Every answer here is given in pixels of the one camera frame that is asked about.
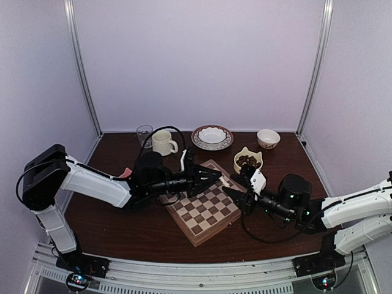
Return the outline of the white chess piece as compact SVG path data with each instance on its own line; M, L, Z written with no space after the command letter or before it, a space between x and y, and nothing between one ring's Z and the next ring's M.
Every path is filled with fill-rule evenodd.
M230 183L229 183L228 181L226 181L225 179L220 178L220 181L221 181L221 183L223 184L223 186L225 186L225 187L230 187Z

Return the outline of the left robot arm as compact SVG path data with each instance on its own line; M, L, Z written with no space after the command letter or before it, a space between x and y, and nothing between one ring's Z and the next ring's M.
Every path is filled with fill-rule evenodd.
M130 175L106 174L77 161L55 144L30 161L15 186L17 199L32 211L55 244L59 258L75 272L88 267L75 233L56 204L59 190L83 194L116 208L142 209L161 195L194 197L219 181L222 173L194 162L195 150L185 149L180 171L173 173L155 151L140 154Z

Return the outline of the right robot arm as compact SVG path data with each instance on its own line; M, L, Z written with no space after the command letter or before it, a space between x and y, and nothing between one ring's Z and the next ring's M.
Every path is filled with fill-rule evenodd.
M259 206L284 222L294 222L299 234L308 235L356 222L323 237L322 248L314 257L318 270L327 270L337 258L391 233L391 178L356 193L320 200L311 200L312 184L299 175L287 174L276 193L265 189L266 178L260 170L245 171L235 178L247 190L224 187L223 191L242 216Z

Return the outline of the dark chess pieces pile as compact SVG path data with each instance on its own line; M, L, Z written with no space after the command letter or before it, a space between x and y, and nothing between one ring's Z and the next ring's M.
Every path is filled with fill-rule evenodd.
M261 162L259 162L254 156L242 155L236 160L236 164L240 167L254 167L260 168L262 166Z

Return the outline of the cream cat-ear bowl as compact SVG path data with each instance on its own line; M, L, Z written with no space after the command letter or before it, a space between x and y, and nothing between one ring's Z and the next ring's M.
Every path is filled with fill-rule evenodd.
M241 169L245 166L261 168L263 166L262 152L255 153L246 146L243 147L233 158L233 168L237 174L240 174Z

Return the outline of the white scalloped bowl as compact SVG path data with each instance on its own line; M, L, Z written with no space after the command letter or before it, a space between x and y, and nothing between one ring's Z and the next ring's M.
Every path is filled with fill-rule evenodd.
M226 132L218 127L207 127L198 132L198 137L205 143L217 144L226 139Z

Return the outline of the cream ribbed mug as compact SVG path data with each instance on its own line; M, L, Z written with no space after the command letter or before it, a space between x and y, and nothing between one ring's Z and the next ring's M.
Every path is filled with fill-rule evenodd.
M169 156L178 152L178 144L172 140L172 133L160 130L152 136L153 151L161 156Z

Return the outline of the small white floral bowl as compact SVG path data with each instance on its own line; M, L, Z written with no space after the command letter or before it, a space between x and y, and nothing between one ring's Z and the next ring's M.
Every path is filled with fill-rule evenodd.
M262 129L257 132L258 144L263 149L274 149L281 140L281 136L270 129Z

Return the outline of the clear drinking glass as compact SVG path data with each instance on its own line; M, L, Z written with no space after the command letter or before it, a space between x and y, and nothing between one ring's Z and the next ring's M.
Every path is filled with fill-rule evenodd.
M148 124L141 125L136 129L137 137L141 147L144 147L144 149L152 147L152 139L149 135L153 132L153 130L153 126Z

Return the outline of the pink cat-ear bowl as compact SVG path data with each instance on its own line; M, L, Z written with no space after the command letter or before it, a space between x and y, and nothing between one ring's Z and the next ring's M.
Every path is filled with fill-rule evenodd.
M128 167L125 168L125 170L123 171L123 173L119 176L119 178L121 179L128 179L130 178L132 175L132 170Z

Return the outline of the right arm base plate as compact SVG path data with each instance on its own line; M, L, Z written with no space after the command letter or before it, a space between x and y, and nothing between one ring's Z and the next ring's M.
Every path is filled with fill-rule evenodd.
M330 271L345 265L345 257L337 252L317 253L293 259L297 277Z

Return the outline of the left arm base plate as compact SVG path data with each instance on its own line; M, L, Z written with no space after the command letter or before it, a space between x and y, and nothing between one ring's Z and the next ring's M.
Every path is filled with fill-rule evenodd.
M77 251L59 254L56 266L88 277L105 278L110 261L106 258L86 255Z

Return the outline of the right aluminium frame post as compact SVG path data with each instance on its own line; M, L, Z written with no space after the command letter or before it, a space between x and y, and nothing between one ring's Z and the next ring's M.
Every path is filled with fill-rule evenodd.
M333 19L333 4L333 0L324 1L323 15L320 25L320 33L318 37L318 45L315 54L314 66L309 82L309 87L307 89L304 107L296 130L296 135L300 139L302 139L303 137L306 122L310 114L311 106L315 97L317 85L322 71L323 59L325 57L328 41L330 38L331 23Z

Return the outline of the aluminium frame post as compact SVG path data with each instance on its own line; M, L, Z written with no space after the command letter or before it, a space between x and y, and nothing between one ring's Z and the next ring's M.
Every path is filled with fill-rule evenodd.
M91 118L95 133L98 137L101 137L103 135L103 132L99 124L94 103L92 101L91 91L88 84L85 65L83 62L80 41L78 38L77 22L76 22L75 11L74 11L74 2L72 0L64 0L64 8L66 13L66 20L70 33L70 38L73 46L73 53L75 56L77 74L82 90L82 95L86 102L89 117Z
M314 66L309 82L309 87L307 89L304 107L296 130L296 135L300 139L302 139L303 137L306 122L310 114L311 106L315 97L317 85L322 71L323 59L325 57L328 41L330 38L331 23L333 19L333 4L333 0L324 1L323 15L320 25L320 33L318 37L318 45L315 54Z

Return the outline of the left aluminium frame post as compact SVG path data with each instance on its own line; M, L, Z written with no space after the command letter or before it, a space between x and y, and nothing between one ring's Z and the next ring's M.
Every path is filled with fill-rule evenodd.
M78 38L77 22L76 22L75 11L74 11L74 2L72 0L64 0L64 8L66 13L66 20L70 33L70 38L73 46L73 53L75 56L77 74L82 90L82 95L86 102L89 117L91 118L95 133L98 137L101 137L103 135L103 132L99 124L94 103L92 101L91 91L88 84L85 65L83 62L80 41Z

